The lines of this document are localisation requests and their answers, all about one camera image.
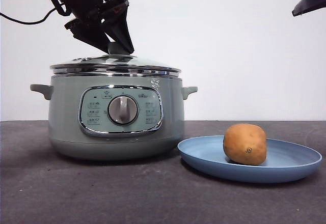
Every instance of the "control panel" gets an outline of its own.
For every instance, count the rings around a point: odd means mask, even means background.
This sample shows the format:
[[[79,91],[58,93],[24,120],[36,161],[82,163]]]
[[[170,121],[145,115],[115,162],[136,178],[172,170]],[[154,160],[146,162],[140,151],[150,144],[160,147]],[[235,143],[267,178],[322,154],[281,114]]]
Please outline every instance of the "control panel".
[[[157,130],[163,109],[157,90],[136,86],[100,86],[84,91],[79,106],[82,130],[93,136]]]

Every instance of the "white wall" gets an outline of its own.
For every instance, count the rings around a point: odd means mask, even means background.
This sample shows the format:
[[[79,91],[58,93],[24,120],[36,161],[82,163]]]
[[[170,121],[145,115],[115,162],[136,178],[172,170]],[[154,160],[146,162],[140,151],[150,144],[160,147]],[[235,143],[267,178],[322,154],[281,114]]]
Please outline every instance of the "white wall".
[[[299,17],[299,0],[130,0],[135,55],[182,69],[188,120],[326,120],[326,9]],[[50,0],[1,0],[1,11],[41,19]],[[72,37],[72,17],[40,25],[1,18],[1,120],[47,119],[49,66],[103,55]]]

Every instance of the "cooker lid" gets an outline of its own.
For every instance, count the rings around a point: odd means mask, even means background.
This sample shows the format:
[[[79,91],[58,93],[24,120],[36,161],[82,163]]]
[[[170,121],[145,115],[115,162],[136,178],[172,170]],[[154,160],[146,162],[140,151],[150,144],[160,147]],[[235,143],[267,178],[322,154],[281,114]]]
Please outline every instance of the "cooker lid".
[[[54,74],[118,72],[178,76],[181,70],[136,56],[109,54],[96,58],[78,58],[52,65]]]

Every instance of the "dark gray table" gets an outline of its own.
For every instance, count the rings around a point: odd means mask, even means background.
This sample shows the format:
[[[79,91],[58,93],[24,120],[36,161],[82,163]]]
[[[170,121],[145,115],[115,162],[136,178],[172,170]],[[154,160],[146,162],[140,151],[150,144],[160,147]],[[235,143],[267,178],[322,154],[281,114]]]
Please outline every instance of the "dark gray table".
[[[188,121],[185,138],[235,123]],[[326,122],[253,123],[326,155]],[[71,159],[52,149],[47,121],[1,122],[1,223],[325,223],[325,167],[290,183],[232,182],[192,169],[177,149],[127,162]]]

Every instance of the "brown potato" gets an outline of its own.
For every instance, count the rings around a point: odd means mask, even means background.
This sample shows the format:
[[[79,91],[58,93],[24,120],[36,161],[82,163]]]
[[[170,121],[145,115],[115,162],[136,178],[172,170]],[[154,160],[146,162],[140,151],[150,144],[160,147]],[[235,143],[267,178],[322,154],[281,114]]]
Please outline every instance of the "brown potato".
[[[235,124],[224,135],[223,150],[235,162],[259,165],[266,160],[266,133],[256,125]]]

